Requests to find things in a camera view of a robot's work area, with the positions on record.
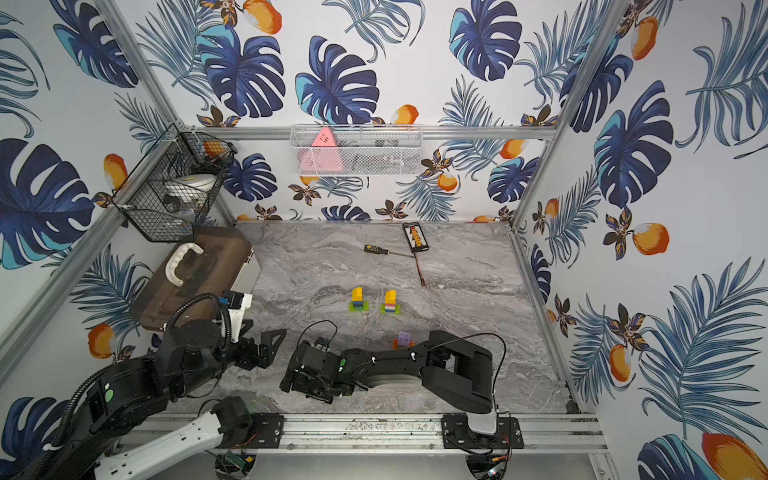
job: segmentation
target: pink triangular block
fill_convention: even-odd
[[[320,133],[312,142],[313,147],[331,147],[328,151],[306,151],[301,158],[301,170],[303,173],[317,172],[339,172],[344,170],[344,164],[341,161],[339,151],[335,148],[336,139],[333,132],[328,127],[323,127]]]

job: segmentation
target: marble surface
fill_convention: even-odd
[[[301,331],[312,322],[332,320],[339,332],[331,344],[343,349],[389,349],[399,332],[416,343],[432,329],[457,336],[493,332],[508,347],[496,387],[502,411],[562,413],[565,405],[549,355],[523,287],[505,223],[422,223],[430,250],[419,254],[427,283],[421,286],[412,258],[364,253],[369,243],[408,253],[397,223],[260,222],[238,226],[253,244],[262,271],[246,318],[262,330],[285,328],[288,336],[269,369],[233,367],[207,398],[244,397],[252,408],[270,412],[454,412],[456,409],[415,385],[389,385],[358,391],[332,405],[285,393],[280,380]],[[348,311],[353,288],[361,286],[370,311]],[[379,312],[387,290],[397,290],[398,316]],[[312,327],[304,339],[333,334],[328,323]],[[472,339],[489,349],[495,365],[502,345],[495,337]],[[194,394],[202,395],[210,387]],[[182,399],[171,410],[197,411],[202,400]]]

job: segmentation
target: wire basket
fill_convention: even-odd
[[[329,127],[335,147],[313,147]],[[291,147],[303,177],[388,177],[420,171],[419,125],[293,125]]]
[[[161,140],[172,141],[159,146],[164,148],[160,160],[136,193],[117,207],[150,242],[193,241],[197,228],[208,221],[237,150],[209,134],[179,133],[173,125]]]

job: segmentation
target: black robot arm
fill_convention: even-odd
[[[348,349],[331,353],[322,341],[301,342],[291,356],[280,389],[296,390],[331,403],[334,396],[352,395],[355,387],[384,383],[421,383],[457,409],[490,413],[493,356],[466,340],[442,330],[408,349],[371,352]]]
[[[213,294],[204,294],[204,298],[210,296],[218,300]],[[221,305],[218,318],[231,335],[228,305]],[[94,463],[118,438],[148,416],[163,412],[169,401],[175,402],[219,378],[233,365],[248,370],[268,367],[286,335],[284,329],[262,332],[257,345],[253,339],[242,337],[253,325],[253,321],[245,320],[240,341],[233,343],[231,337],[222,336],[222,326],[209,319],[174,324],[169,321],[166,325],[163,342],[155,353],[115,363],[89,377],[70,400],[71,410],[62,416],[54,440],[14,480],[92,478]],[[244,409],[244,405],[234,407]],[[217,415],[222,429],[231,430],[230,412],[220,410]]]

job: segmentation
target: black wire basket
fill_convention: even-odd
[[[155,148],[164,149],[160,160],[136,193],[116,206],[150,242],[194,241],[237,150],[209,134],[179,133],[173,125],[141,161]]]

